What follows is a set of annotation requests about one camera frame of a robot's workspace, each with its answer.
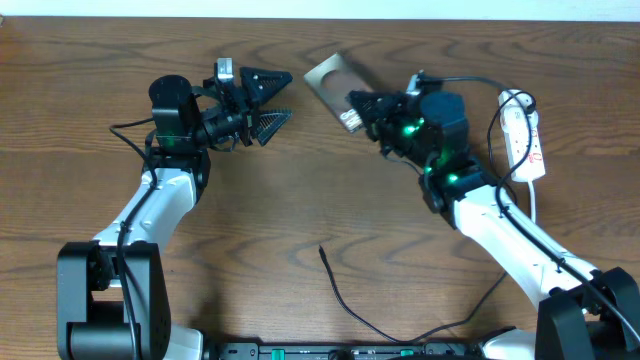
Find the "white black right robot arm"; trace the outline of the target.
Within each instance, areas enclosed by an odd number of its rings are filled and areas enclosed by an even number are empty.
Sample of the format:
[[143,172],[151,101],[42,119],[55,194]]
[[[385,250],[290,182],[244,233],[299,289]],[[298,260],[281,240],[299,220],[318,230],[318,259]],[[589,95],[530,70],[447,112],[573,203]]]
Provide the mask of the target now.
[[537,311],[533,332],[500,330],[475,343],[485,359],[636,359],[639,288],[572,254],[512,203],[471,156],[461,96],[352,91],[348,102],[383,153],[422,167],[430,210],[484,248]]

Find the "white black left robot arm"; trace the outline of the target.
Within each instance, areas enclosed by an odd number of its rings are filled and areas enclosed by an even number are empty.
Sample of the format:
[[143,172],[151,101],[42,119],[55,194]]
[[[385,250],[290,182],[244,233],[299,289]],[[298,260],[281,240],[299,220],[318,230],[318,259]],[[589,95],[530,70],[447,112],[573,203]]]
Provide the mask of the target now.
[[264,146],[291,118],[264,110],[293,77],[220,58],[199,86],[165,75],[149,87],[154,129],[135,152],[138,190],[88,242],[57,256],[57,351],[63,359],[215,359],[200,330],[175,325],[161,254],[209,180],[208,152]]

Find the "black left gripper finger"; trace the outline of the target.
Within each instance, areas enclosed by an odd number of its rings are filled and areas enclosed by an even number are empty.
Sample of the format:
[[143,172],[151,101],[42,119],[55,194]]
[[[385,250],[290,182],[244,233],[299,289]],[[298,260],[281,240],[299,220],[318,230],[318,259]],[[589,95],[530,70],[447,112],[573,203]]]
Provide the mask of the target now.
[[252,67],[240,68],[241,83],[250,98],[273,98],[292,82],[286,71],[271,71]]
[[265,146],[291,117],[292,112],[288,109],[260,111],[254,124],[254,138]]

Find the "grey Galaxy smartphone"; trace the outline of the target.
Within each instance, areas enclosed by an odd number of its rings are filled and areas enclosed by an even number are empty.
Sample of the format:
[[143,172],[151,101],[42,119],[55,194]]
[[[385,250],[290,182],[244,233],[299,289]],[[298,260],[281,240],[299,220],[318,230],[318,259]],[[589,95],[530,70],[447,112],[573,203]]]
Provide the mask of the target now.
[[308,71],[304,80],[348,133],[363,127],[347,97],[351,91],[372,92],[373,88],[346,57],[333,54]]

